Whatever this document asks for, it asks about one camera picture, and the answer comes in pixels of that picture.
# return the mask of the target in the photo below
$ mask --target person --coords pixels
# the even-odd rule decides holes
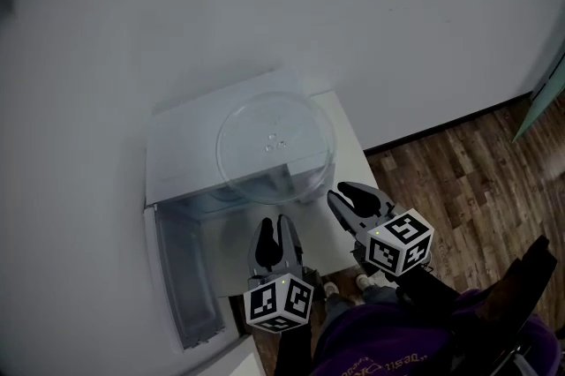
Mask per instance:
[[[451,331],[430,321],[410,300],[399,298],[395,289],[379,287],[365,274],[358,275],[355,283],[362,292],[363,305],[355,306],[340,296],[334,283],[324,285],[327,317],[313,359],[310,324],[282,333],[275,376],[430,373],[429,361],[450,343]],[[461,295],[467,306],[472,305],[473,297],[480,299],[480,291]],[[454,314],[466,313],[462,309]],[[522,334],[531,338],[526,359],[520,357],[522,374],[554,376],[561,351],[553,332],[534,316]],[[441,371],[434,367],[434,374],[448,374],[450,365],[446,359]]]

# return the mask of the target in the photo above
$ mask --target purple shirt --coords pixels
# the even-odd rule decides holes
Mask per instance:
[[[360,305],[335,322],[320,339],[312,375],[409,374],[451,338],[447,329],[426,324],[400,305]],[[529,364],[539,376],[554,376],[561,351],[553,332],[532,317],[522,334],[533,338]]]

